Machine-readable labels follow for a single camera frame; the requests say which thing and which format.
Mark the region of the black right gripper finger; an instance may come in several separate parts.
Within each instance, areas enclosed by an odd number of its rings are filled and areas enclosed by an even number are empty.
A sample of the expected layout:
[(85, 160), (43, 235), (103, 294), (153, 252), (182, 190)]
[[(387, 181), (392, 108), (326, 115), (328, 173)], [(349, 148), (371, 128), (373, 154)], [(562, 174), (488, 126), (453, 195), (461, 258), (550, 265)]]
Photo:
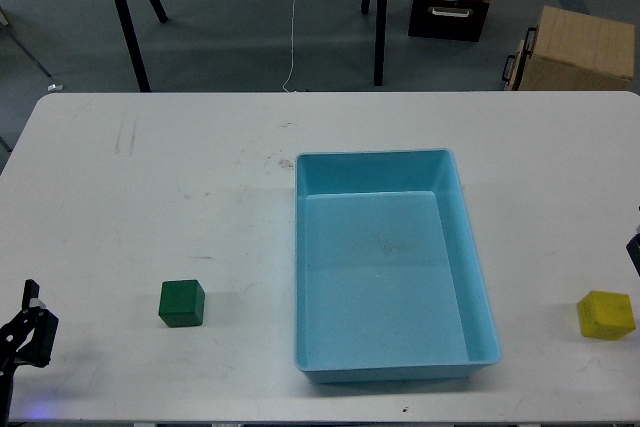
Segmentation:
[(626, 250), (637, 274), (640, 275), (640, 234), (635, 234), (629, 240), (626, 244)]

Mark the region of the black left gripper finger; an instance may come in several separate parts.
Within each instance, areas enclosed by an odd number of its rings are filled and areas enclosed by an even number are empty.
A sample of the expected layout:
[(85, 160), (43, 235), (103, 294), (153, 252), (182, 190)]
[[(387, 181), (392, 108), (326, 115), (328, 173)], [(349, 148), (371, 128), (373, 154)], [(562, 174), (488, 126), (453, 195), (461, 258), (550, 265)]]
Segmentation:
[(1, 367), (44, 368), (51, 355), (59, 319), (39, 299), (39, 284), (27, 279), (20, 311), (1, 327)]

